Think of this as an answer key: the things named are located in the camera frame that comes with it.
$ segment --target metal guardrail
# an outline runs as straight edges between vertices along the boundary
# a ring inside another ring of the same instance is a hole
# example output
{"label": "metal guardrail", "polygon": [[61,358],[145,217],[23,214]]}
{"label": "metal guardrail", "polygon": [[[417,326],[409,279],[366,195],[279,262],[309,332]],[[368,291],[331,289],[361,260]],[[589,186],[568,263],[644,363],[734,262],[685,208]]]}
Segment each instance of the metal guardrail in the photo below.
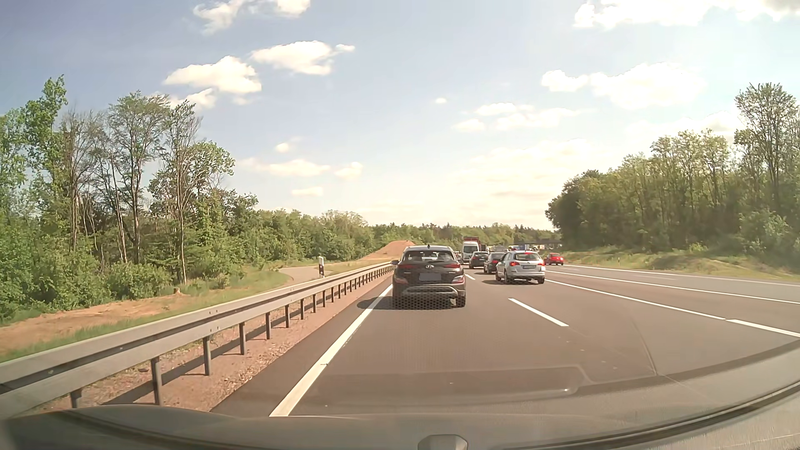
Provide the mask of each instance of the metal guardrail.
{"label": "metal guardrail", "polygon": [[393,267],[391,263],[375,264],[6,361],[0,364],[0,419],[67,394],[72,407],[77,408],[84,387],[148,360],[155,403],[161,405],[159,356],[202,340],[206,375],[209,375],[210,337],[214,333],[238,325],[240,353],[244,355],[247,320],[265,315],[269,339],[272,311],[283,307],[285,325],[289,327],[292,303],[300,302],[302,319],[306,313],[305,299],[312,298],[312,310],[316,311],[318,304],[324,307],[328,299],[333,303],[334,297],[341,298],[348,290],[390,273]]}

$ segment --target license plate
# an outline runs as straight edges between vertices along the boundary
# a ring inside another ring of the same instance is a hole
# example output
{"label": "license plate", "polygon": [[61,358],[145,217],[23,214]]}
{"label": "license plate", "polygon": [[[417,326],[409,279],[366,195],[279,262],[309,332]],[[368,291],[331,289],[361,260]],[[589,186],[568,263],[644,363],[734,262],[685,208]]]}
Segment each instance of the license plate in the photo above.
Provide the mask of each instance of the license plate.
{"label": "license plate", "polygon": [[419,274],[420,281],[442,281],[442,274],[438,273],[421,273]]}

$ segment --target truck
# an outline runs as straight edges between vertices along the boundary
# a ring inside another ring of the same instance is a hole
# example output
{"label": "truck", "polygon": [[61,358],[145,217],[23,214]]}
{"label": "truck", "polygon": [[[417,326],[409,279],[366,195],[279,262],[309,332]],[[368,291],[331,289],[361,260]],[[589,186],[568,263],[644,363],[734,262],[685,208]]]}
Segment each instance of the truck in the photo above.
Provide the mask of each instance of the truck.
{"label": "truck", "polygon": [[469,263],[472,254],[476,251],[486,251],[486,245],[481,244],[481,240],[477,236],[464,236],[463,244],[461,245],[461,263]]}

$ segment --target rear window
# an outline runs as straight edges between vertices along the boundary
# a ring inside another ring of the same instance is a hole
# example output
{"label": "rear window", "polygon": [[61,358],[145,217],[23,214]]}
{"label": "rear window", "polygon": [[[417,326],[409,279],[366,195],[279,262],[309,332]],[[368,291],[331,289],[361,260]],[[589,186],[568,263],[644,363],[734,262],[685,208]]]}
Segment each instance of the rear window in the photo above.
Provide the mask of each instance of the rear window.
{"label": "rear window", "polygon": [[449,251],[436,251],[436,250],[415,250],[408,251],[403,256],[403,261],[455,261],[453,254]]}
{"label": "rear window", "polygon": [[517,261],[536,261],[540,258],[538,253],[515,253],[514,259]]}

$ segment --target highway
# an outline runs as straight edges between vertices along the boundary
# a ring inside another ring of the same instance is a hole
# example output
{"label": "highway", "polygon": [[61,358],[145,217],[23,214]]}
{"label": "highway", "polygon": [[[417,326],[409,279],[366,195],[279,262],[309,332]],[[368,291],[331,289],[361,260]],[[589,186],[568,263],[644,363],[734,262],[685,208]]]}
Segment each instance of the highway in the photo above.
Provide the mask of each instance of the highway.
{"label": "highway", "polygon": [[[656,401],[721,404],[682,380],[800,347],[800,283],[570,265],[547,272],[541,285],[505,285],[465,269],[464,308],[397,309],[387,277],[213,411],[549,412],[535,400],[657,382],[675,389]],[[645,408],[654,399],[630,401]],[[568,403],[560,403],[567,412]]]}

